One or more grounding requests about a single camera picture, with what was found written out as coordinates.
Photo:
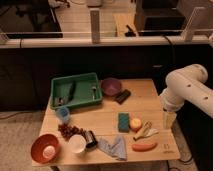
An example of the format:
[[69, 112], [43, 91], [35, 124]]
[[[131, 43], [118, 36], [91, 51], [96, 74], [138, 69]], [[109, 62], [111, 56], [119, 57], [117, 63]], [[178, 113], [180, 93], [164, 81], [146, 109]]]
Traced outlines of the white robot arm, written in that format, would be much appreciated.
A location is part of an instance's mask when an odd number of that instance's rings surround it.
[[189, 101], [213, 119], [213, 90], [204, 85], [206, 68], [192, 64], [167, 74], [166, 88], [159, 95], [164, 114], [164, 128], [170, 129], [179, 111]]

